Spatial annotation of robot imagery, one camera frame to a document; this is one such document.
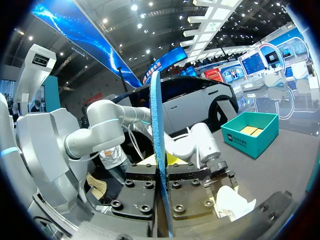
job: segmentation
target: white shirt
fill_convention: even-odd
[[[99,157],[106,170],[122,164],[127,159],[120,145],[101,151]]]

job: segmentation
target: white cloth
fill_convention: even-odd
[[[127,159],[120,145],[101,151],[99,157],[106,170],[119,166]]]
[[[256,205],[256,199],[248,202],[229,186],[220,187],[214,209],[219,218],[228,216],[233,222],[250,213]]]

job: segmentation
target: open box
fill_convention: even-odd
[[[225,143],[256,159],[279,134],[279,117],[273,113],[245,111],[222,125],[221,130]]]

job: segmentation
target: car window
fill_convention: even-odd
[[[132,107],[146,107],[150,108],[149,103],[149,87],[141,89],[132,93],[130,96]]]
[[[162,102],[173,100],[175,98],[198,91],[200,85],[195,78],[178,78],[164,81],[161,85]]]
[[[203,87],[207,88],[207,87],[211,87],[213,85],[218,84],[216,81],[212,81],[212,80],[205,80],[205,79],[198,79],[197,80],[198,84],[200,85],[200,88],[202,89]]]

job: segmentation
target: ceiling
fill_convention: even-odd
[[[77,2],[138,78],[150,66],[150,58],[157,59],[180,46],[181,42],[192,40],[194,36],[185,37],[184,32],[197,30],[201,24],[198,22],[191,24],[189,17],[192,19],[196,16],[205,16],[208,10],[207,6],[196,6],[192,0],[77,0]],[[240,0],[227,21],[220,26],[220,30],[208,40],[204,50],[250,46],[258,42],[291,21],[282,8],[288,2],[288,0]],[[131,10],[132,5],[137,5],[137,10]],[[68,87],[76,89],[106,69],[83,50],[79,49],[82,55],[76,53],[72,49],[74,45],[71,42],[31,14],[13,32],[4,63],[21,67],[33,43],[56,53],[57,62],[51,74],[58,77],[59,86],[65,86],[66,82],[73,80]],[[60,98],[64,99],[69,93],[67,90],[63,91]]]

